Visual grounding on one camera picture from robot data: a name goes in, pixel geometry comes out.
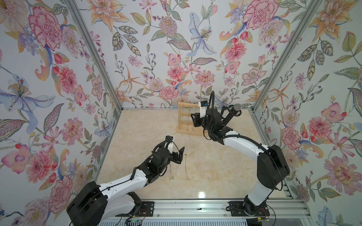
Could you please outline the wooden jewelry display stand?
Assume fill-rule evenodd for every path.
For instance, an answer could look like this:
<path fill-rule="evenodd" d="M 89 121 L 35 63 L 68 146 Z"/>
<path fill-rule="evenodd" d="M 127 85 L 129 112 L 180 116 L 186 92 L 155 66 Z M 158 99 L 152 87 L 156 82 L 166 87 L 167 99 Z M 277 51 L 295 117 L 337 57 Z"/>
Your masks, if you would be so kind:
<path fill-rule="evenodd" d="M 194 127 L 191 114 L 199 113 L 197 104 L 179 102 L 178 103 L 178 124 L 176 132 L 193 136 L 203 136 L 202 127 Z"/>

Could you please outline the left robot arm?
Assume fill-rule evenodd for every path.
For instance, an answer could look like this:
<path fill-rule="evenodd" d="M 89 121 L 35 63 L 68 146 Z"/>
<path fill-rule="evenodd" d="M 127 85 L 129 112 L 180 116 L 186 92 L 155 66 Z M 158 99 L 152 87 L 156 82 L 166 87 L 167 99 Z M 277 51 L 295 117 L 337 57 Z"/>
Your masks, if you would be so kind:
<path fill-rule="evenodd" d="M 183 147 L 178 152 L 159 147 L 135 167 L 132 174 L 100 185 L 89 182 L 67 207 L 70 225 L 96 226 L 117 215 L 136 213 L 140 210 L 141 200 L 135 191 L 156 181 L 170 163 L 181 164 L 184 151 Z"/>

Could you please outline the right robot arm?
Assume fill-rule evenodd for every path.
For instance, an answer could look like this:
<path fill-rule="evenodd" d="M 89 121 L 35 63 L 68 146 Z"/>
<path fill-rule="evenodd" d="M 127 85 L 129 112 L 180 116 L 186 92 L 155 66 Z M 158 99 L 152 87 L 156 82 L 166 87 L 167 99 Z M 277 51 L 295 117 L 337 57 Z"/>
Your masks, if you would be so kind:
<path fill-rule="evenodd" d="M 207 131 L 210 140 L 234 148 L 252 159 L 257 165 L 257 182 L 252 191 L 244 198 L 242 204 L 230 205 L 229 210 L 244 212 L 255 216 L 266 212 L 267 199 L 290 173 L 282 150 L 277 145 L 267 146 L 240 135 L 227 124 L 234 117 L 241 116 L 237 105 L 222 107 L 221 112 L 215 108 L 200 107 L 200 112 L 191 114 L 194 127 Z"/>

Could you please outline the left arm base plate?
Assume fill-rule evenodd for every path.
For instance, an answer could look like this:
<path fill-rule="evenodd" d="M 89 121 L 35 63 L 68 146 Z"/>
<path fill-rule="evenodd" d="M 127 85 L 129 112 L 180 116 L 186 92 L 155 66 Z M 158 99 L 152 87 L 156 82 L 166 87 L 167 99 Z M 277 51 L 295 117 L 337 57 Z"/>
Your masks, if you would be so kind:
<path fill-rule="evenodd" d="M 118 214 L 117 217 L 152 217 L 154 214 L 155 202 L 141 201 L 126 213 Z"/>

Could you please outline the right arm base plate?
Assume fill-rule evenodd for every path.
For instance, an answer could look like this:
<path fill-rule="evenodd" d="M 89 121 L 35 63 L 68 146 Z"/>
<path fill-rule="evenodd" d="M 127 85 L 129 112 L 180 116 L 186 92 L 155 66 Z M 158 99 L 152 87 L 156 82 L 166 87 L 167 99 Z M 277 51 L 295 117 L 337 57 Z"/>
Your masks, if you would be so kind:
<path fill-rule="evenodd" d="M 230 212 L 232 217 L 269 217 L 270 213 L 266 201 L 255 206 L 249 201 L 230 201 L 225 208 Z"/>

